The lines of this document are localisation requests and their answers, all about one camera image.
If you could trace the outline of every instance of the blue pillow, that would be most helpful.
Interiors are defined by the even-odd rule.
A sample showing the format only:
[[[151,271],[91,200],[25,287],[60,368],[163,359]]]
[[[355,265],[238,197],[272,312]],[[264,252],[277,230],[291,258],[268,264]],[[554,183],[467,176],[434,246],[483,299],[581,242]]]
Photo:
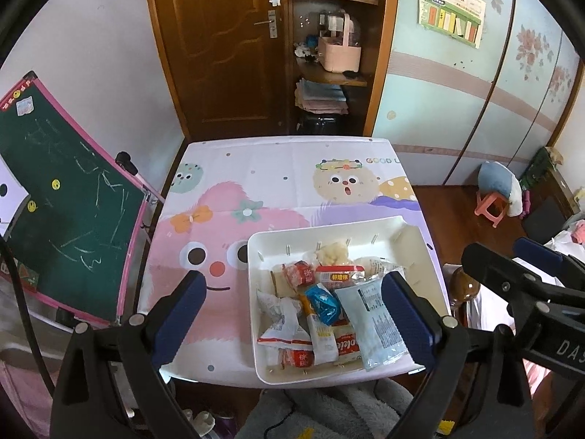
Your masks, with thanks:
[[[479,169],[479,191],[482,194],[495,191],[505,197],[505,199],[510,199],[512,179],[514,178],[514,174],[501,163],[485,161]]]

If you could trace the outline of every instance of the blue gripper pad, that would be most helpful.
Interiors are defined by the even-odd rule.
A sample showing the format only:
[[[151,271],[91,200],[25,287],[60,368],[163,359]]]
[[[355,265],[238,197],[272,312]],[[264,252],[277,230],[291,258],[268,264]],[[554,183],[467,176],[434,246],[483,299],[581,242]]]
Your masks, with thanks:
[[[512,246],[515,256],[553,277],[559,277],[563,267],[563,256],[527,237],[520,237]]]
[[[169,297],[159,300],[161,302],[168,299],[174,301],[175,304],[171,305],[171,310],[154,334],[151,361],[155,369],[173,361],[183,339],[191,328],[191,324],[205,302],[206,295],[205,276],[192,270],[186,274]]]
[[[381,295],[412,359],[432,369],[435,366],[435,345],[441,339],[441,327],[437,323],[441,319],[437,312],[426,299],[418,297],[396,271],[384,276]],[[429,326],[433,323],[437,324],[436,328]]]

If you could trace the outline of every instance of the cartoon eye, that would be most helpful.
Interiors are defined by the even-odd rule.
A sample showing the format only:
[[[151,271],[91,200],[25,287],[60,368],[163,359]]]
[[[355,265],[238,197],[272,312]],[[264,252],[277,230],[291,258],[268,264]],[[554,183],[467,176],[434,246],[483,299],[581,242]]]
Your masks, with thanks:
[[[227,263],[234,269],[248,268],[248,241],[236,241],[227,248]]]
[[[188,242],[179,252],[179,264],[185,269],[197,269],[205,262],[207,249],[197,241]]]

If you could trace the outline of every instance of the nutrition label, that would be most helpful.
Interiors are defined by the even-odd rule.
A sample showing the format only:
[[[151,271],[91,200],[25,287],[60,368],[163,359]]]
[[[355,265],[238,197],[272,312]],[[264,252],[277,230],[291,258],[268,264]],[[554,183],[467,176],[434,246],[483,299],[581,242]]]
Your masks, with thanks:
[[[396,328],[394,320],[392,320],[392,317],[388,313],[388,309],[382,301],[380,284],[373,283],[372,285],[358,289],[358,292],[368,312],[377,309],[376,315],[372,316],[372,321],[374,323],[375,332],[382,342],[382,346],[388,348],[401,342],[402,337],[400,336],[399,330]]]
[[[379,284],[373,283],[372,285],[362,287],[361,289],[358,289],[358,293],[368,312],[371,312],[376,308],[384,307]]]

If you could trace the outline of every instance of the pink cartoon monster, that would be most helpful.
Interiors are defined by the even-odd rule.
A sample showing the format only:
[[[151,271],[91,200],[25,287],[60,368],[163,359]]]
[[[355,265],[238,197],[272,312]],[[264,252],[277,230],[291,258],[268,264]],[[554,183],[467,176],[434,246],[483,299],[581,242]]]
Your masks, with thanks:
[[[205,339],[250,342],[248,239],[260,231],[303,228],[307,220],[291,209],[271,209],[248,199],[234,182],[207,190],[186,212],[160,221],[148,256],[153,289],[148,306],[166,296],[188,270],[207,281],[207,298],[184,343]]]

